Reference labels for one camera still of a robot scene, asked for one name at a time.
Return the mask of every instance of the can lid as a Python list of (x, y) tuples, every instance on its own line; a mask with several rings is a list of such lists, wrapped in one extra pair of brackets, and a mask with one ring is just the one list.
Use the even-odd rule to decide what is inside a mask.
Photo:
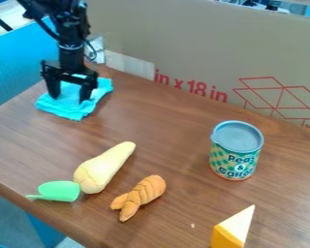
[(218, 124), (211, 139), (230, 151), (240, 153), (253, 152), (264, 145), (264, 136), (258, 128), (237, 120)]

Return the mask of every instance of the floor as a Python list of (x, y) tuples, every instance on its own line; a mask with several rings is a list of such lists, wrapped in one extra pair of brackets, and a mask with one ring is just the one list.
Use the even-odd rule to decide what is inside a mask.
[[(31, 22), (30, 19), (24, 18), (22, 14), (25, 10), (17, 3), (16, 0), (7, 0), (0, 3), (0, 18), (10, 25), (13, 29), (24, 26)], [(0, 35), (6, 31), (0, 26)]]
[[(23, 210), (0, 197), (0, 244), (9, 248), (44, 248)], [(69, 237), (56, 248), (82, 248)]]

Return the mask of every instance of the cardboard box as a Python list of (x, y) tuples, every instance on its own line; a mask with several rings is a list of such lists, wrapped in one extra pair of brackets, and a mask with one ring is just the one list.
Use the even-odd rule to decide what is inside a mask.
[(90, 0), (106, 47), (155, 80), (310, 128), (310, 18), (205, 0)]

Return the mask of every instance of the can label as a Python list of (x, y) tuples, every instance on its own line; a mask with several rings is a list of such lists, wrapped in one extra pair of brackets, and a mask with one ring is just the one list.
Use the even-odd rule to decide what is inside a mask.
[(251, 153), (234, 153), (212, 142), (210, 167), (216, 174), (228, 180), (244, 180), (254, 173), (259, 154), (260, 150)]

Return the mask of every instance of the cable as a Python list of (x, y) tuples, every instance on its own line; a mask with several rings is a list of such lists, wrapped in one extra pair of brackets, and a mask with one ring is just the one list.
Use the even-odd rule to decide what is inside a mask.
[(49, 36), (60, 42), (59, 36), (56, 35), (47, 25), (45, 25), (45, 23), (41, 19), (35, 18), (35, 21), (46, 31), (46, 33), (49, 34)]
[(96, 51), (96, 49), (93, 47), (93, 45), (87, 40), (87, 39), (84, 39), (85, 43), (93, 50), (93, 53), (94, 53), (94, 56), (91, 58), (89, 57), (88, 55), (84, 54), (84, 56), (90, 60), (90, 61), (94, 61), (96, 60), (96, 58), (98, 57), (98, 52)]

